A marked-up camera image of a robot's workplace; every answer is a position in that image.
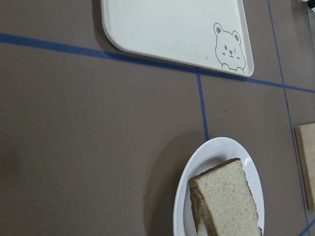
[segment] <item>white tray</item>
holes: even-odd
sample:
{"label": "white tray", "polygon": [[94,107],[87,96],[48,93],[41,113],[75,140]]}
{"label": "white tray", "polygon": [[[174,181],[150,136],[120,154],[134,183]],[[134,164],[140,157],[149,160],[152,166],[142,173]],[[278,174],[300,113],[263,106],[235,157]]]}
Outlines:
{"label": "white tray", "polygon": [[123,51],[253,73],[242,0],[101,0],[101,9],[107,37]]}

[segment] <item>white bread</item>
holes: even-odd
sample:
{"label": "white bread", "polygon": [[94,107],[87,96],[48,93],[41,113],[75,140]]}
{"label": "white bread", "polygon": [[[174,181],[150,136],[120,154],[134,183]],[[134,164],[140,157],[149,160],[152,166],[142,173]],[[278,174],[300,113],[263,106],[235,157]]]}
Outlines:
{"label": "white bread", "polygon": [[239,158],[189,179],[198,236],[261,236],[256,204]]}

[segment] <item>white plate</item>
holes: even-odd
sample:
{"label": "white plate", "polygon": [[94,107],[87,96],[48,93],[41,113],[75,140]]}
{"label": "white plate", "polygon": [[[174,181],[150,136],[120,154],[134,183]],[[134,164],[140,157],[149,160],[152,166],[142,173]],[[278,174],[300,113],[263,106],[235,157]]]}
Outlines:
{"label": "white plate", "polygon": [[190,201],[188,179],[231,159],[240,158],[246,178],[257,206],[258,226],[264,232],[264,200],[256,167],[247,151],[230,138],[214,138],[203,145],[191,156],[182,173],[176,192],[173,212],[174,236],[196,236]]}
{"label": "white plate", "polygon": [[253,73],[242,0],[101,0],[101,10],[108,39],[123,51]]}

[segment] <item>bear ear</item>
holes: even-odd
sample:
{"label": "bear ear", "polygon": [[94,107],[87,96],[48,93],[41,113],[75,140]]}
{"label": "bear ear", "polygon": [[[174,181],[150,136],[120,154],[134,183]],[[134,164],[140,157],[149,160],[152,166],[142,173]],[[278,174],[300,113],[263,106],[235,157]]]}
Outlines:
{"label": "bear ear", "polygon": [[236,41],[239,42],[239,44],[241,44],[241,38],[240,38],[238,32],[233,31],[232,35],[236,39]]}
{"label": "bear ear", "polygon": [[213,28],[215,30],[216,35],[218,35],[219,33],[221,33],[223,31],[223,28],[219,23],[215,23]]}

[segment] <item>small object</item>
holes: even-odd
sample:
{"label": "small object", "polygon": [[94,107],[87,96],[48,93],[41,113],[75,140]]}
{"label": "small object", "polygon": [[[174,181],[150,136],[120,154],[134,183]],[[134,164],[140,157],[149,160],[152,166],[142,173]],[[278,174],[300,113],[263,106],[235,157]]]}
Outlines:
{"label": "small object", "polygon": [[198,236],[262,235],[241,159],[226,160],[194,176],[189,187]]}
{"label": "small object", "polygon": [[294,127],[308,209],[315,209],[315,123]]}

